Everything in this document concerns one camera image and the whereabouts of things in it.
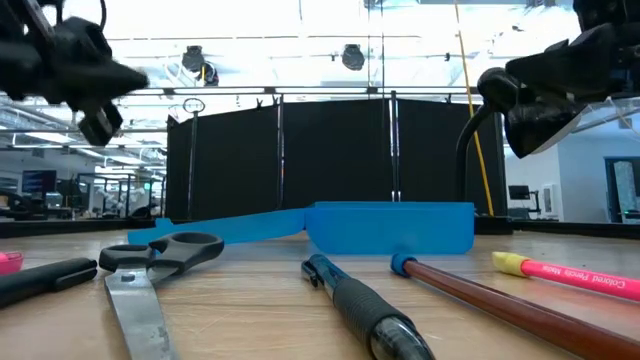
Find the scissor blade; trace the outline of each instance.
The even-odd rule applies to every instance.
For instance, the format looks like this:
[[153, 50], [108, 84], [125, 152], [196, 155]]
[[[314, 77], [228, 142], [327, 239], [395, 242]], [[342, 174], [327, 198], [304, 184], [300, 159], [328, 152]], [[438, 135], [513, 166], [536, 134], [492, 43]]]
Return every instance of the scissor blade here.
[[178, 271], [178, 268], [175, 267], [154, 266], [147, 270], [147, 276], [149, 277], [149, 281], [151, 281], [152, 284], [155, 284], [167, 276], [172, 275], [176, 271]]
[[131, 359], [177, 360], [146, 268], [118, 269], [104, 283]]

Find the desk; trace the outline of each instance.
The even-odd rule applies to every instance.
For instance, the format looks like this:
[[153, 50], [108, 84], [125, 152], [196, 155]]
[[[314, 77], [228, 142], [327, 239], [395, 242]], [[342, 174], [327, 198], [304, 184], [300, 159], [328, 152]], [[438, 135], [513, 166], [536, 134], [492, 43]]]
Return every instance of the desk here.
[[[97, 258], [125, 232], [0, 240], [0, 251], [24, 252], [25, 267], [71, 257]], [[210, 263], [157, 287], [182, 359], [367, 359], [324, 291], [300, 277], [304, 235], [227, 247]], [[544, 280], [493, 271], [490, 252], [640, 278], [640, 242], [517, 233], [478, 237], [464, 256], [419, 260], [501, 291], [640, 339], [640, 306]], [[389, 257], [332, 257], [345, 272], [405, 312], [441, 360], [571, 359], [567, 353], [414, 280], [391, 274]], [[46, 294], [0, 312], [2, 359], [126, 359], [103, 288], [90, 283]]]

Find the scissors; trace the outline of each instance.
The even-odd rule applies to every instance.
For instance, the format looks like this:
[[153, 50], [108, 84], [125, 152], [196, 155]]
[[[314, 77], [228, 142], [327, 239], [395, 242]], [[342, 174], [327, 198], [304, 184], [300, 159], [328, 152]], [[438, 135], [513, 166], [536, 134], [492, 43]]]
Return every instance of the scissors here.
[[153, 284], [215, 259], [223, 249], [221, 238], [197, 232], [166, 235], [149, 246], [102, 249], [98, 264], [113, 272], [104, 285], [132, 360], [178, 359]]

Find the brown pencil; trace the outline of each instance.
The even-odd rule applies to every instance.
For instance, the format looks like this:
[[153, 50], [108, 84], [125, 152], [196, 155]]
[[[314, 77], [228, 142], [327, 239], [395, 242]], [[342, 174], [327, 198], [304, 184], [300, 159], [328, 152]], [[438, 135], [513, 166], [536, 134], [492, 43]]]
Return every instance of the brown pencil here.
[[391, 269], [414, 277], [584, 359], [640, 359], [640, 343], [582, 320], [396, 255]]

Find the black pen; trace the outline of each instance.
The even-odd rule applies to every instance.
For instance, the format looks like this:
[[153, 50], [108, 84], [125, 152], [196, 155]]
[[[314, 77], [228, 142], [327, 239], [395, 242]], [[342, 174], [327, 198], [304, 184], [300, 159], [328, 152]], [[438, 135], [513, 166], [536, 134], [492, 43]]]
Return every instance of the black pen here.
[[45, 292], [56, 292], [93, 279], [95, 260], [76, 258], [0, 276], [0, 308]]
[[413, 322], [362, 282], [322, 255], [302, 263], [302, 275], [323, 285], [351, 332], [375, 360], [432, 360], [431, 349]]

